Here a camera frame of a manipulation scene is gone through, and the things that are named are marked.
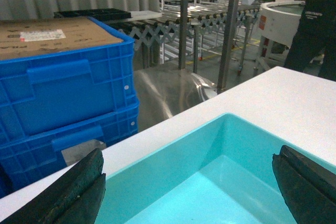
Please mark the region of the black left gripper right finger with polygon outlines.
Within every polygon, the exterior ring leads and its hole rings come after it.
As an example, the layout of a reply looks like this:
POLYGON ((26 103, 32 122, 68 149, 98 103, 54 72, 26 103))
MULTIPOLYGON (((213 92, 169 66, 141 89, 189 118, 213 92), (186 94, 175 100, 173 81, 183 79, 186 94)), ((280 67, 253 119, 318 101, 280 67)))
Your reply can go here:
POLYGON ((335 174, 283 145, 272 170, 296 223, 335 223, 335 174))

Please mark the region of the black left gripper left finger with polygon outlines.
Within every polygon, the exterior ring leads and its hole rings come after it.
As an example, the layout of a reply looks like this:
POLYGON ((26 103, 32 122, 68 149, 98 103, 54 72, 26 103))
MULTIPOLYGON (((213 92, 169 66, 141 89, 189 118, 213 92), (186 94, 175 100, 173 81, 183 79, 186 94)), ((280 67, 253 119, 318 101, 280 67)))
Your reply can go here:
POLYGON ((91 151, 1 223, 95 223, 106 191, 102 151, 91 151))

